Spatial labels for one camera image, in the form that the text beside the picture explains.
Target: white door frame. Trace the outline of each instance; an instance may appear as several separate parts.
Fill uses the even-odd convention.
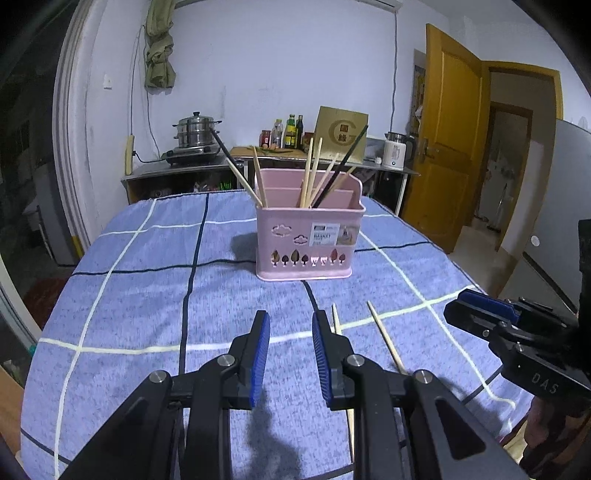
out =
[[[0,314],[25,348],[28,349],[31,345],[35,345],[41,338],[41,329],[22,302],[21,296],[8,275],[1,255]]]
[[[53,92],[53,151],[61,202],[80,256],[100,232],[86,142],[86,86],[108,0],[80,0],[61,47]]]

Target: white stripe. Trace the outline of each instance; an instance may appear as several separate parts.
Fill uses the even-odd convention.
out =
[[[411,312],[416,312],[417,310],[422,310],[427,308],[427,306],[429,305],[435,305],[437,303],[446,301],[446,300],[451,300],[451,299],[456,299],[457,296],[463,292],[466,288],[474,288],[474,285],[468,285],[467,287],[455,291],[454,293],[450,293],[448,295],[444,295],[443,297],[440,297],[438,299],[435,300],[428,300],[428,301],[424,301],[423,303],[419,304],[419,305],[415,305],[414,307],[407,307],[405,309],[402,310],[395,310],[393,312],[386,312],[386,313],[380,313],[378,315],[378,317],[381,320],[387,319],[387,318],[391,318],[391,317],[397,317],[400,315],[405,315],[406,313],[411,313]],[[364,318],[362,320],[356,320],[355,322],[349,322],[349,323],[343,323],[341,324],[341,328],[343,330],[349,329],[349,328],[355,328],[355,327],[361,327],[363,325],[368,325],[370,323],[374,322],[374,318],[373,317],[367,317]]]
[[[367,218],[377,218],[377,217],[392,217],[392,215],[388,214],[388,213],[379,213],[376,215],[364,215],[364,217]],[[256,218],[247,218],[245,220],[226,220],[224,222],[218,222],[216,220],[207,220],[205,223],[209,224],[209,225],[227,225],[229,223],[248,223],[248,222],[256,222]],[[184,223],[181,225],[150,225],[147,229],[145,230],[120,230],[120,231],[116,231],[116,232],[106,232],[106,233],[102,233],[99,236],[108,236],[108,235],[130,235],[132,233],[144,233],[147,232],[149,230],[151,230],[152,228],[192,228],[195,226],[200,226],[201,222],[199,223]]]
[[[148,212],[148,216],[144,220],[144,223],[142,223],[139,226],[138,230],[135,232],[133,237],[129,240],[129,242],[127,243],[127,245],[125,246],[125,248],[123,249],[121,254],[119,255],[119,257],[117,257],[117,260],[115,261],[115,263],[110,268],[107,275],[105,276],[103,283],[100,285],[98,295],[96,296],[95,301],[93,302],[92,307],[90,308],[90,311],[88,312],[88,317],[86,318],[86,322],[84,323],[84,328],[82,329],[82,333],[80,334],[80,340],[78,341],[78,347],[81,348],[82,345],[84,344],[84,339],[86,337],[86,332],[88,331],[88,326],[90,325],[90,320],[92,319],[92,316],[95,313],[96,306],[98,305],[99,300],[103,296],[103,292],[105,291],[105,287],[107,285],[107,282],[109,281],[109,278],[111,277],[113,270],[117,267],[117,264],[121,261],[123,256],[126,254],[127,250],[129,250],[129,247],[131,246],[133,241],[136,239],[136,237],[139,235],[140,230],[144,227],[144,225],[146,223],[148,223],[148,220],[152,216],[152,212],[154,211],[155,206],[156,206],[156,201],[153,200],[152,205],[150,207],[150,211]],[[74,368],[76,366],[76,362],[78,361],[79,356],[80,356],[80,351],[76,350],[76,352],[74,353],[74,357],[72,358],[72,362],[70,364],[70,369],[68,370],[68,373],[66,374],[66,377],[64,379],[64,385],[61,389],[61,394],[60,394],[60,402],[58,403],[58,407],[57,407],[56,441],[55,441],[54,450],[53,450],[53,466],[54,466],[54,476],[55,476],[56,480],[60,476],[59,448],[60,448],[61,420],[62,420],[62,417],[64,414],[64,401],[66,399],[66,390],[68,388],[68,382],[70,381],[70,377],[72,375],[72,372],[74,371]]]
[[[394,269],[400,274],[400,276],[404,279],[404,281],[406,282],[406,284],[409,286],[409,288],[414,292],[414,294],[424,303],[427,303],[427,309],[431,312],[431,314],[433,315],[433,317],[437,320],[437,323],[439,324],[439,326],[441,327],[441,329],[443,330],[443,332],[447,335],[447,337],[450,339],[450,341],[452,342],[452,344],[457,348],[457,350],[463,355],[463,357],[466,359],[466,361],[468,362],[468,364],[470,365],[470,367],[472,368],[472,370],[474,370],[474,373],[476,374],[476,376],[478,377],[478,380],[480,380],[480,383],[482,384],[482,387],[484,388],[484,390],[486,391],[486,393],[488,394],[488,396],[495,400],[495,401],[500,401],[500,402],[505,402],[508,403],[511,408],[513,410],[515,410],[516,408],[516,403],[513,400],[510,400],[508,398],[502,398],[502,397],[498,397],[497,395],[495,395],[492,390],[490,389],[490,387],[488,386],[488,384],[486,383],[486,379],[482,376],[482,374],[480,373],[480,371],[478,370],[478,367],[476,366],[476,364],[474,363],[474,361],[472,360],[472,358],[470,358],[470,355],[468,355],[468,353],[463,349],[463,347],[459,344],[459,342],[454,338],[454,336],[452,335],[452,333],[449,331],[449,329],[447,328],[447,326],[445,325],[445,323],[443,323],[441,321],[441,318],[439,318],[439,315],[437,314],[437,312],[433,309],[432,305],[429,305],[428,302],[425,300],[425,297],[423,297],[423,295],[417,290],[417,288],[414,286],[414,284],[410,281],[410,279],[406,276],[406,274],[402,271],[402,269],[400,269],[399,266],[397,266],[396,263],[394,263],[392,261],[392,259],[390,259],[390,257],[383,251],[381,250],[375,243],[373,243],[368,237],[367,235],[365,235],[363,232],[359,231],[360,235],[365,238],[367,240],[367,242],[378,252],[380,252],[384,258],[386,260],[388,260],[388,262],[390,263],[390,265],[392,265],[394,267]]]
[[[474,288],[473,285],[469,285],[466,288]],[[438,299],[429,300],[427,302],[421,303],[419,305],[415,305],[414,307],[408,307],[402,310],[396,310],[393,312],[386,312],[379,315],[381,319],[387,319],[390,317],[396,317],[399,315],[404,315],[405,313],[416,312],[417,310],[421,310],[427,307],[427,305],[435,305],[442,301],[451,300],[456,298],[461,291],[464,289],[458,290],[457,292],[450,293]],[[368,323],[373,323],[373,318],[367,318],[362,320],[356,320],[355,322],[343,323],[341,327],[343,329],[350,329],[355,327],[361,327],[363,325],[367,325]],[[269,344],[275,343],[283,343],[289,342],[291,340],[299,340],[303,338],[311,338],[312,331],[305,330],[303,332],[295,332],[289,333],[287,335],[280,335],[274,336],[269,339]],[[178,352],[180,350],[180,345],[169,345],[169,346],[147,346],[145,348],[103,348],[103,347],[93,347],[93,346],[78,346],[73,343],[62,342],[61,340],[54,340],[53,338],[41,338],[39,340],[40,343],[49,343],[51,345],[57,345],[62,348],[67,348],[69,350],[74,350],[75,352],[80,353],[101,353],[101,354],[114,354],[114,355],[142,355],[144,353],[161,353],[161,352]],[[197,343],[197,344],[188,344],[187,345],[187,352],[194,352],[194,351],[215,351],[215,350],[228,350],[230,348],[230,343]]]

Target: cloud cutout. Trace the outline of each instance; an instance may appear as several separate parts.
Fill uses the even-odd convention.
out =
[[[291,227],[285,226],[285,225],[274,226],[272,229],[272,232],[273,232],[273,235],[275,235],[275,236],[280,236],[280,237],[289,236],[289,234],[291,233]]]
[[[294,243],[298,245],[304,245],[308,243],[308,237],[306,237],[305,235],[298,235],[294,238]]]

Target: pot lid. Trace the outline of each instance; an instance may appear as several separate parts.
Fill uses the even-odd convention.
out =
[[[178,124],[184,125],[184,124],[188,123],[189,121],[192,124],[201,123],[201,122],[213,122],[213,117],[201,115],[201,112],[193,112],[193,116],[179,120]]]

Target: door handle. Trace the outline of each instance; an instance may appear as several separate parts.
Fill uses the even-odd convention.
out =
[[[438,148],[429,147],[429,139],[425,139],[425,157],[435,158],[435,155],[439,153]]]

